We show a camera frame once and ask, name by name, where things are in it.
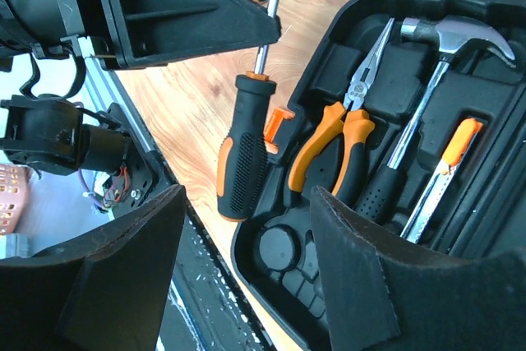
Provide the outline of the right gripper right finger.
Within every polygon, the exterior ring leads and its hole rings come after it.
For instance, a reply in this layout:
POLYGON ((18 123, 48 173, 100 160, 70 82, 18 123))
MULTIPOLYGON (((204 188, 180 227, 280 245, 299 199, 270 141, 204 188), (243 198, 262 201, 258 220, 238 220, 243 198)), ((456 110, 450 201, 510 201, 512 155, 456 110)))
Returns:
POLYGON ((322 187, 310 217, 334 350, 522 350, 525 250, 462 259, 410 243, 322 187))

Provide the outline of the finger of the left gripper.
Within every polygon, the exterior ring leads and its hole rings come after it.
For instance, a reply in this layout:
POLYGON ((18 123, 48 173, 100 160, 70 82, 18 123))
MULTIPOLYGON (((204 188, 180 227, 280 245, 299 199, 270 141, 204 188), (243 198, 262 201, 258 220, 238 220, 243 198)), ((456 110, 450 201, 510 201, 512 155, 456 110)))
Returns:
POLYGON ((275 43, 277 18, 252 0, 101 0, 109 70, 163 66, 275 43))

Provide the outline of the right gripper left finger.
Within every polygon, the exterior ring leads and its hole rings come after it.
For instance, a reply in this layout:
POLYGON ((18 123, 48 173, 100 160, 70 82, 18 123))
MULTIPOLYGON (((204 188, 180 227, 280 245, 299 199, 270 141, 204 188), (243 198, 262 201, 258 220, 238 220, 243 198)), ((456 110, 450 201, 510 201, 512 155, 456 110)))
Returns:
POLYGON ((155 349, 185 201, 173 185, 69 241, 2 260, 2 349, 155 349))

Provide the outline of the steel claw hammer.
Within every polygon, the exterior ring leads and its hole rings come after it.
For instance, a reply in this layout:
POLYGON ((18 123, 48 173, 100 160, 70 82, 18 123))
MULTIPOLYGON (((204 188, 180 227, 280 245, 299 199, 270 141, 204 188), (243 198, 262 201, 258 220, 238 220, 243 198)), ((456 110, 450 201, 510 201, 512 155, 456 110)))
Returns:
POLYGON ((466 16, 446 16, 440 21, 407 17, 400 27, 400 36, 413 42, 432 44, 438 52, 434 72, 412 117, 386 164, 382 165, 358 200, 354 210, 376 224, 383 224, 387 210, 402 182, 399 169, 415 136, 422 115, 445 74, 455 59, 469 49, 479 48, 494 53, 509 67, 515 66, 515 54, 504 36, 484 22, 466 16))

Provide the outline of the orange handled pliers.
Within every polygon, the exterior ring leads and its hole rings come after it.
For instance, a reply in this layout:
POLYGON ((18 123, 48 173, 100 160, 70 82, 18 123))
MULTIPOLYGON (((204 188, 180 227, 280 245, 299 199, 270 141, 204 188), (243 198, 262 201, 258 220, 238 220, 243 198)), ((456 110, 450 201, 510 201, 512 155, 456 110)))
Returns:
POLYGON ((376 42, 351 76, 343 99, 324 107, 315 131, 293 161, 288 176, 288 188, 292 192, 302 192, 311 162, 338 135, 342 135, 343 158, 331 194, 346 204, 354 203, 358 198, 365 180, 366 142, 375 129, 375 123, 363 104, 376 79, 394 23, 393 17, 387 21, 376 42))

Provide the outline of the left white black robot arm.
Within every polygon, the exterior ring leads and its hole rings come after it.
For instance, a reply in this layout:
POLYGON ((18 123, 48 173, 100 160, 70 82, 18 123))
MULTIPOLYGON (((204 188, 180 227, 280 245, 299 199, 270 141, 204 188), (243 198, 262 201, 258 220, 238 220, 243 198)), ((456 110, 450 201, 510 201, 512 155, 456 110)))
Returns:
POLYGON ((67 93, 33 92, 34 67, 8 111, 1 147, 14 164, 68 175, 79 169, 118 171, 131 139, 113 117, 98 112, 98 126, 83 121, 72 98, 83 86, 87 58, 105 70, 171 62, 276 42, 279 20, 252 0, 1 0, 1 69, 14 58, 32 63, 71 60, 76 74, 67 93))

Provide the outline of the small needle nose pliers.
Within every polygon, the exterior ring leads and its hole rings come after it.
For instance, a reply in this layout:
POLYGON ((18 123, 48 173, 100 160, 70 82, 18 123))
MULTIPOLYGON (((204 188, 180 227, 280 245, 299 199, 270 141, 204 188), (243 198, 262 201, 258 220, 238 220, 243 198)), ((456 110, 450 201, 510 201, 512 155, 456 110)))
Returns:
POLYGON ((466 118, 458 125, 404 226, 401 238, 418 243, 465 154, 482 128, 483 123, 475 118, 466 118))

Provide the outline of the black plastic tool case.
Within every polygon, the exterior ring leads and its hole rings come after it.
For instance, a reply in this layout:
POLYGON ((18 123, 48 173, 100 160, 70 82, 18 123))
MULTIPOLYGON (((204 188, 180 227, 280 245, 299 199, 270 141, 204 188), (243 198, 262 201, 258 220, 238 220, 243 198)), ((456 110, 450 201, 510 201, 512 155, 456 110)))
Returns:
POLYGON ((400 36, 402 22, 446 16, 466 16, 495 28, 514 51, 515 66, 479 48, 455 59, 422 115, 399 168, 401 185, 385 222, 378 225, 400 237, 456 128, 475 118, 483 128, 414 244, 470 260, 516 247, 525 250, 525 1, 350 0, 333 19, 286 108, 276 109, 268 122, 265 139, 272 152, 265 182, 251 217, 233 237, 231 259, 240 280, 303 349, 334 350, 310 197, 314 187, 331 193, 343 158, 343 136, 311 162, 301 193, 288 188, 293 161, 324 107, 343 99, 356 68, 387 21, 395 18, 363 104, 375 123, 366 142, 365 180, 354 203, 341 201, 355 211, 368 183, 391 156, 438 60, 434 45, 400 36))

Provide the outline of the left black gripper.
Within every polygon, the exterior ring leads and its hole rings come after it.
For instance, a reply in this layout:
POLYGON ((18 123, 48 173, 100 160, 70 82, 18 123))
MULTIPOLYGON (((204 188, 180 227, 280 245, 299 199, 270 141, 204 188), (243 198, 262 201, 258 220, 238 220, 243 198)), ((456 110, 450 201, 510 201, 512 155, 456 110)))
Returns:
POLYGON ((36 50, 40 58, 61 59, 66 39, 107 38, 101 0, 1 0, 1 58, 36 50))

